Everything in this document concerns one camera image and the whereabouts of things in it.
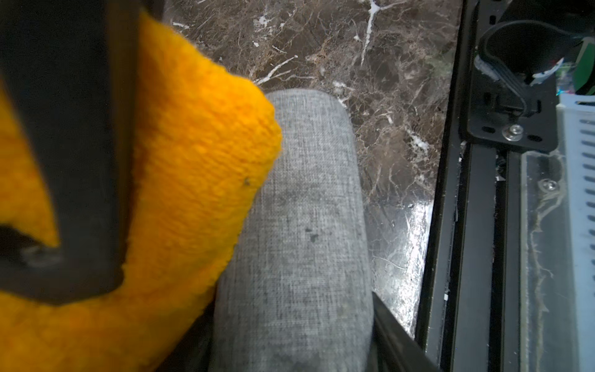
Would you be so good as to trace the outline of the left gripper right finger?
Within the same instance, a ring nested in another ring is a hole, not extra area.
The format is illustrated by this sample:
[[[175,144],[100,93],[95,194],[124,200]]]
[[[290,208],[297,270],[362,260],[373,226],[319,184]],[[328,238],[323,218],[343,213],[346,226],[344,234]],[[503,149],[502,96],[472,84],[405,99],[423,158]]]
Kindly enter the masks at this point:
[[[373,293],[371,370],[440,371],[375,292]]]

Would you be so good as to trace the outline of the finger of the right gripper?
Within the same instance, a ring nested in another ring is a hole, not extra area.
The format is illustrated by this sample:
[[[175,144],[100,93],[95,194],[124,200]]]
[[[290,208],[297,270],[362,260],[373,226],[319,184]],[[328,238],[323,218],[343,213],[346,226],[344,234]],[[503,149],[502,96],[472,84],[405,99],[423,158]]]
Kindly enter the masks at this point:
[[[4,1],[1,73],[60,243],[1,231],[1,289],[63,305],[122,284],[139,1]]]

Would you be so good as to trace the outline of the orange microfiber cloth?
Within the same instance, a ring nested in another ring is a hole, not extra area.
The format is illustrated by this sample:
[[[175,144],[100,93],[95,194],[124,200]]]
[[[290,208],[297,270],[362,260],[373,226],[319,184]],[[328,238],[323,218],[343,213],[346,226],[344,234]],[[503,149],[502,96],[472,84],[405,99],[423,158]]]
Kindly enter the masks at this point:
[[[274,107],[141,12],[124,281],[64,306],[1,295],[4,371],[154,371],[215,293],[281,148]]]

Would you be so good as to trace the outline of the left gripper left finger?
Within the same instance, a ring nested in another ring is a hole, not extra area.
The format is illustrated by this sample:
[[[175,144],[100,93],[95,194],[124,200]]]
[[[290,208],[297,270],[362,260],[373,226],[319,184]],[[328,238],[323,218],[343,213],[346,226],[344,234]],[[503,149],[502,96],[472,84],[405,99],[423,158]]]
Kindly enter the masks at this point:
[[[215,302],[193,322],[157,372],[207,372],[212,351]]]

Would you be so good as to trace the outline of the dark grey eyeglass case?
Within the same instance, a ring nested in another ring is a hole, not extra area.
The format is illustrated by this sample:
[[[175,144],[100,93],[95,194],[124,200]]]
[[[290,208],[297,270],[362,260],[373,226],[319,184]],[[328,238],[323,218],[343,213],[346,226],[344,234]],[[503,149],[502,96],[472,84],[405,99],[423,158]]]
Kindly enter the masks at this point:
[[[363,371],[373,333],[353,127],[321,91],[268,95],[282,152],[218,283],[212,371]]]

